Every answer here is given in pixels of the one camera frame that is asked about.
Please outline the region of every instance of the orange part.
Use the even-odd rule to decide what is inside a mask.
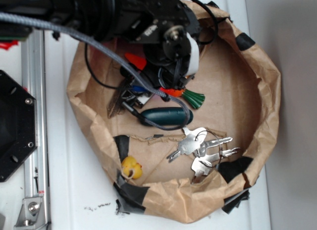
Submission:
[[[185,89],[182,90],[174,90],[174,89],[164,89],[163,87],[160,87],[160,90],[164,93],[174,96],[174,97],[180,97],[185,92]]]
[[[139,70],[143,70],[144,67],[147,65],[146,59],[134,55],[132,53],[125,53],[124,56],[130,63],[134,64]]]

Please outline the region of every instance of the black tape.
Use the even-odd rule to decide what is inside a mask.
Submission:
[[[243,173],[248,168],[252,160],[253,159],[249,157],[241,157],[234,162],[220,163],[217,166],[217,170],[225,181],[229,183],[234,177]]]
[[[210,5],[211,7],[219,8],[219,6],[213,1],[210,1],[207,5]]]
[[[113,185],[118,197],[118,211],[124,213],[143,214],[145,207],[142,206],[149,187],[138,187],[128,184],[118,171],[117,183]]]
[[[253,41],[247,34],[241,33],[236,37],[236,43],[240,51],[245,51],[252,47],[256,42]]]
[[[153,138],[160,138],[160,137],[164,137],[164,135],[163,134],[154,134],[153,135]]]
[[[120,135],[114,137],[114,141],[117,144],[120,160],[122,162],[124,158],[128,156],[130,137],[126,135]]]
[[[217,170],[227,183],[232,181],[237,175],[244,173],[252,162],[252,158],[241,157],[234,162],[224,162],[217,166]],[[234,207],[238,207],[242,200],[249,199],[248,188],[224,200],[222,210],[229,214]]]
[[[230,214],[230,212],[234,209],[234,207],[237,207],[237,208],[239,207],[241,201],[248,200],[249,198],[250,198],[250,193],[247,189],[245,189],[236,195],[226,198],[224,200],[225,205],[221,209],[227,214]]]

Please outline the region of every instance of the tassel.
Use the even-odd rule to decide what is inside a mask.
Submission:
[[[194,109],[200,108],[206,98],[204,94],[198,94],[187,89],[174,90],[161,87],[160,90],[174,97],[183,97]]]

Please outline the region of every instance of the green tassel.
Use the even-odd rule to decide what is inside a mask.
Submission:
[[[182,97],[194,108],[198,109],[205,101],[204,94],[198,94],[190,90],[185,90]]]

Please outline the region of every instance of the red object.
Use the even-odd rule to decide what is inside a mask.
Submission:
[[[164,89],[163,87],[160,87],[160,90],[164,93],[174,96],[174,97],[180,97],[185,92],[185,89],[182,90],[174,90],[174,89]]]
[[[5,49],[5,50],[9,50],[10,47],[14,46],[14,45],[18,45],[18,41],[17,40],[13,40],[12,42],[9,43],[0,43],[0,48]]]
[[[132,53],[125,53],[124,56],[130,63],[134,64],[139,70],[143,70],[144,67],[147,65],[146,59],[136,56]]]

